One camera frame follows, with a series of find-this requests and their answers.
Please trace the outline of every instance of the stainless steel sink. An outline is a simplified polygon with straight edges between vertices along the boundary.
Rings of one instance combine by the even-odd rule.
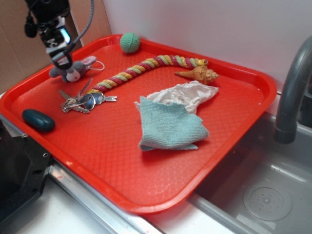
[[[236,233],[312,233],[311,128],[286,145],[273,123],[265,113],[189,200]]]

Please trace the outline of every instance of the red tray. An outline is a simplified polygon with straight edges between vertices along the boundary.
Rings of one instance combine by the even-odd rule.
[[[276,86],[264,73],[144,39],[139,51],[126,54],[119,40],[120,35],[104,37],[74,53],[74,60],[96,56],[105,64],[104,71],[90,70],[79,81],[64,83],[49,77],[49,66],[7,91],[0,99],[0,112],[119,207],[137,214],[155,213],[187,198],[271,104]],[[93,86],[158,55],[207,59],[208,67],[220,74],[212,83],[219,92],[197,109],[210,132],[209,138],[195,143],[198,150],[143,152],[138,147],[142,129],[134,102],[189,82],[174,74],[187,71],[182,67],[163,66],[139,75],[105,93],[118,96],[117,102],[105,102],[89,114],[60,109],[64,100],[59,89],[75,96],[91,77]],[[21,113],[26,108],[52,117],[55,129],[39,133],[25,124]]]

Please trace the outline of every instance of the plush bunny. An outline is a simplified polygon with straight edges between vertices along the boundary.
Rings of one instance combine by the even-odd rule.
[[[82,61],[76,61],[72,67],[68,70],[61,70],[57,67],[53,67],[49,75],[52,78],[61,76],[64,82],[75,82],[83,76],[83,74],[91,68],[91,65],[97,61],[97,58],[90,56]]]

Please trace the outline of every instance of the braided rope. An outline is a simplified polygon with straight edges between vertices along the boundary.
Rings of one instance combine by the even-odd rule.
[[[93,89],[89,90],[87,93],[99,93],[110,90],[128,80],[136,77],[146,71],[154,69],[159,66],[181,66],[185,68],[194,68],[197,66],[208,65],[206,59],[198,58],[185,58],[178,55],[159,55],[157,57],[148,58],[143,62],[140,62],[133,67],[126,69],[123,72],[118,73],[115,76],[112,76],[108,79],[103,80],[98,83]]]

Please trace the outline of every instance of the key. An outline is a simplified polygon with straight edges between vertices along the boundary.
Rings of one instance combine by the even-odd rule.
[[[91,93],[95,99],[95,104],[100,105],[104,101],[117,101],[117,96],[108,96],[106,97],[103,93]]]
[[[63,112],[67,113],[70,110],[75,110],[75,111],[83,112],[86,114],[89,113],[89,110],[79,105],[75,105],[78,102],[77,97],[71,97],[67,93],[65,93],[63,90],[59,90],[58,92],[66,100],[64,103],[60,105],[60,108],[62,109]]]
[[[90,78],[88,83],[83,87],[83,89],[79,91],[79,93],[77,94],[78,101],[80,101],[84,97],[84,93],[86,92],[86,90],[87,90],[88,86],[91,84],[91,82],[92,82],[92,78]]]
[[[96,104],[96,101],[91,94],[86,94],[79,102],[80,105],[83,105],[84,108],[86,108],[89,111],[92,110]]]

